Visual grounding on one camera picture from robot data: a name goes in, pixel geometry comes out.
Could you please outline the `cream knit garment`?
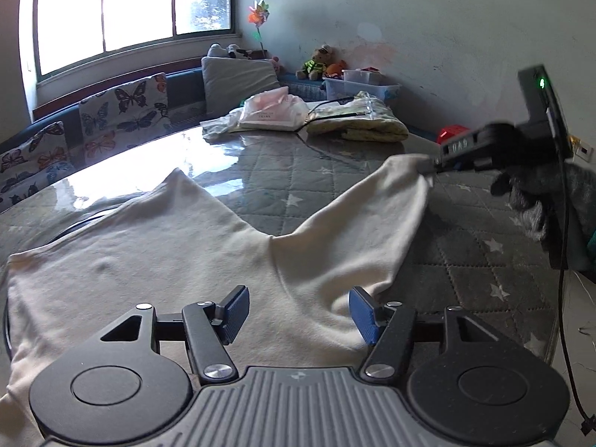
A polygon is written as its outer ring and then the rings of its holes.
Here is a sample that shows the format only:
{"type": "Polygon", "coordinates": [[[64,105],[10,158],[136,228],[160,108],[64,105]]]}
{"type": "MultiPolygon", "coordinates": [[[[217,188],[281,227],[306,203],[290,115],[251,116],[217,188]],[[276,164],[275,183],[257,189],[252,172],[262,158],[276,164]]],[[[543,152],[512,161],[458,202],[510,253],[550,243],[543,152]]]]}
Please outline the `cream knit garment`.
{"type": "Polygon", "coordinates": [[[174,313],[244,285],[251,310],[231,356],[238,367],[355,365],[365,345],[348,293],[391,286],[433,181],[418,155],[395,155],[294,232],[254,229],[173,171],[152,192],[51,244],[11,255],[13,357],[1,442],[37,446],[28,405],[35,377],[134,305],[174,313]]]}

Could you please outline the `red plastic stool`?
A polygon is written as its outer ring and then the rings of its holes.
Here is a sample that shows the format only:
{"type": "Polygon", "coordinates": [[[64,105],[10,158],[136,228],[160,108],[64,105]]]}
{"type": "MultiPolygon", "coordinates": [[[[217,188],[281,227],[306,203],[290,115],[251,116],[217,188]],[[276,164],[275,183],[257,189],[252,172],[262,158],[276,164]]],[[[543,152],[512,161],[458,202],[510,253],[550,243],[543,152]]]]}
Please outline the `red plastic stool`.
{"type": "Polygon", "coordinates": [[[437,144],[443,144],[444,142],[452,139],[453,137],[466,133],[468,131],[468,127],[461,126],[459,124],[445,126],[440,129],[440,132],[437,135],[437,144]]]}

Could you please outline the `grey quilted star table cover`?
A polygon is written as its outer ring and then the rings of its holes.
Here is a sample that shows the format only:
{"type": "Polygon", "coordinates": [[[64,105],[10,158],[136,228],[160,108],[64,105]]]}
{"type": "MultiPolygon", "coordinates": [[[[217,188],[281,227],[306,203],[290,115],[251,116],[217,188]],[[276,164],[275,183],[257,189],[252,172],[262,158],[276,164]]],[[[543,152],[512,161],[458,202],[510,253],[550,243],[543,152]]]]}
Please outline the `grey quilted star table cover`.
{"type": "Polygon", "coordinates": [[[547,357],[556,278],[490,182],[429,184],[411,156],[377,146],[209,145],[196,130],[107,159],[6,215],[37,233],[7,263],[13,380],[136,303],[177,312],[240,284],[240,366],[358,361],[353,286],[427,316],[460,305],[547,357]]]}

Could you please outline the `yellow folded garment in bag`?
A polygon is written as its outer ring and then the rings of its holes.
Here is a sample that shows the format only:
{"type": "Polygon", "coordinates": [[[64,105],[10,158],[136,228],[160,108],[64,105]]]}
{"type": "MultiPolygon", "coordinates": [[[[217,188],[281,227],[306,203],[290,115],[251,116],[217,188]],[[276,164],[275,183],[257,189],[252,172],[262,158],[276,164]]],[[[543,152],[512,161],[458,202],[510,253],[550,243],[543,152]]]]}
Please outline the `yellow folded garment in bag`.
{"type": "Polygon", "coordinates": [[[350,141],[391,143],[409,138],[407,127],[393,111],[364,91],[316,104],[303,128],[309,137],[328,135],[350,141]]]}

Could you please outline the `clear plastic storage box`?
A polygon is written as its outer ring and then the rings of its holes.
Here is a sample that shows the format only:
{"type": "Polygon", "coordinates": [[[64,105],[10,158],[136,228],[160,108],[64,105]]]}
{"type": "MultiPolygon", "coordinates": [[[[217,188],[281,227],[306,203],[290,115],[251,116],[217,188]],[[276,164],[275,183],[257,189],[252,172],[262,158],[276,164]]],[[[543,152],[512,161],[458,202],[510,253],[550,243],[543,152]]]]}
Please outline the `clear plastic storage box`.
{"type": "Polygon", "coordinates": [[[340,79],[325,78],[325,92],[328,100],[356,96],[360,92],[376,96],[384,102],[395,100],[400,84],[393,84],[381,73],[364,70],[343,70],[340,79]]]}

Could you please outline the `teddy bear toy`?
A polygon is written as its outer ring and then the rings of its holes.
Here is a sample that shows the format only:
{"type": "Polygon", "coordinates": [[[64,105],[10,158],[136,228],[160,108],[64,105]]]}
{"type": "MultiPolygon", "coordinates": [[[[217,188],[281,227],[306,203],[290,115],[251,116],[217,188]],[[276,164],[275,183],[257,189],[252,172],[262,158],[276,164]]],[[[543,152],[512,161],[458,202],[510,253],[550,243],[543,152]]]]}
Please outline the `teddy bear toy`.
{"type": "Polygon", "coordinates": [[[324,78],[339,79],[348,65],[335,58],[335,51],[327,44],[318,47],[311,58],[295,73],[299,80],[322,81],[324,78]]]}

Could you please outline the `pink garment in bag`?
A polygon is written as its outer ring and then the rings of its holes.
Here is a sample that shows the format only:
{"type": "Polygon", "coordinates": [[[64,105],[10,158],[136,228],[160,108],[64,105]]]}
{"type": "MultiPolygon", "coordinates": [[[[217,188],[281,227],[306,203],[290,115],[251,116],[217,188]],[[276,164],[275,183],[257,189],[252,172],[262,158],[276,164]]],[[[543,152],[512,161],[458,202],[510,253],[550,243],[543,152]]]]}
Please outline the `pink garment in bag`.
{"type": "Polygon", "coordinates": [[[294,132],[305,123],[308,112],[302,98],[290,94],[287,87],[281,87],[253,95],[240,108],[203,121],[202,134],[208,142],[216,142],[244,131],[294,132]]]}

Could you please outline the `right butterfly cushion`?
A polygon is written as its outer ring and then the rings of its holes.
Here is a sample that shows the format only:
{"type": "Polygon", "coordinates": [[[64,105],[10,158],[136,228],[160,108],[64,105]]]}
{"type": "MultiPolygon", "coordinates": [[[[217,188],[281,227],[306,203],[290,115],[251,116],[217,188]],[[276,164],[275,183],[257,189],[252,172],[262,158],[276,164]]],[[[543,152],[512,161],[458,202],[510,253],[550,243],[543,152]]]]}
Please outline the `right butterfly cushion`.
{"type": "Polygon", "coordinates": [[[86,165],[95,165],[173,130],[168,82],[159,73],[112,87],[79,103],[86,165]]]}

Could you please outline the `butterfly cushion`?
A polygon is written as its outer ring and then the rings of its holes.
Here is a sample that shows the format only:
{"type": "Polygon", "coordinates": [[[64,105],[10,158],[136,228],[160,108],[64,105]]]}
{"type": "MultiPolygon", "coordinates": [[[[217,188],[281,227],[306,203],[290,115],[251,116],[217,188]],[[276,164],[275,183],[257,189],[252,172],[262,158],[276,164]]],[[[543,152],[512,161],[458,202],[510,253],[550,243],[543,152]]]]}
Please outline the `butterfly cushion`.
{"type": "Polygon", "coordinates": [[[173,130],[168,82],[159,73],[112,87],[79,103],[86,165],[95,165],[173,130]]]}
{"type": "Polygon", "coordinates": [[[1,155],[0,208],[6,209],[75,172],[65,126],[56,121],[1,155]]]}

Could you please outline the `left butterfly cushion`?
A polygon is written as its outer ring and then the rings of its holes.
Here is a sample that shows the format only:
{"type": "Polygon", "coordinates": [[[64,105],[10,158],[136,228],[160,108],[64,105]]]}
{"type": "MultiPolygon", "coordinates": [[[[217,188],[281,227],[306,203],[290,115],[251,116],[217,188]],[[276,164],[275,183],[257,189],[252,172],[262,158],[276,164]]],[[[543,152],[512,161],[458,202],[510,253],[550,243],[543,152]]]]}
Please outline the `left butterfly cushion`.
{"type": "Polygon", "coordinates": [[[1,155],[0,208],[6,209],[75,172],[65,126],[56,121],[1,155]]]}

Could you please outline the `blue sofa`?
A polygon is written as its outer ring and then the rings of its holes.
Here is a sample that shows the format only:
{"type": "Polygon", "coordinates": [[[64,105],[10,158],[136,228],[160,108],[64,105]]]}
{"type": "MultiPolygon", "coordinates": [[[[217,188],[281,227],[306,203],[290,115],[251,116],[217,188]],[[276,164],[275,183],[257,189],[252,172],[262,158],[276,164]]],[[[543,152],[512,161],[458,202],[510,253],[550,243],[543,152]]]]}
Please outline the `blue sofa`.
{"type": "Polygon", "coordinates": [[[89,165],[227,114],[258,93],[285,87],[322,101],[317,83],[278,76],[269,61],[203,58],[198,69],[159,73],[109,88],[38,120],[1,145],[7,209],[89,165]]]}

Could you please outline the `grey pillow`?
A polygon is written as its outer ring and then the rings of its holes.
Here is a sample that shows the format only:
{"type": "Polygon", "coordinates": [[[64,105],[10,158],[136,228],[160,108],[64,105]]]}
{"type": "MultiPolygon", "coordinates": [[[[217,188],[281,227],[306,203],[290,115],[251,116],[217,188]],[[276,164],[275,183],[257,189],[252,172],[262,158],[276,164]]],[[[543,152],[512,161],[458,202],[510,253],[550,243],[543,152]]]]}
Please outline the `grey pillow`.
{"type": "Polygon", "coordinates": [[[204,57],[201,68],[210,118],[227,114],[253,95],[280,87],[274,66],[266,60],[204,57]]]}

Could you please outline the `colourful pinwheel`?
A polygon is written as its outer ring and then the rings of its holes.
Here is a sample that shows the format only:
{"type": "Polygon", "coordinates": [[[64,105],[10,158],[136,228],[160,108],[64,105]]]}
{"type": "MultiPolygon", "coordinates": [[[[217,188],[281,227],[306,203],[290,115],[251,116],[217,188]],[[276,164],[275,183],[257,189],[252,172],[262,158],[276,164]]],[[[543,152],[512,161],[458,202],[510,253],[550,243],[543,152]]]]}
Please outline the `colourful pinwheel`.
{"type": "Polygon", "coordinates": [[[261,51],[265,52],[261,27],[268,21],[270,16],[270,5],[265,0],[254,0],[252,6],[248,7],[247,21],[254,26],[254,37],[258,41],[261,51]]]}

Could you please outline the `window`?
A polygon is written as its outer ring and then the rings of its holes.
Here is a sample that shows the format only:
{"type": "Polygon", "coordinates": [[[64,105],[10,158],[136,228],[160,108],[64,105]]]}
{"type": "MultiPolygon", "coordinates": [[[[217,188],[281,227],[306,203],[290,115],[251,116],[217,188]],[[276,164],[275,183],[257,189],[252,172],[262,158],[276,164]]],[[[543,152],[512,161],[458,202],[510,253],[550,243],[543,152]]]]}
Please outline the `window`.
{"type": "Polygon", "coordinates": [[[40,78],[129,47],[233,29],[233,0],[34,0],[40,78]]]}

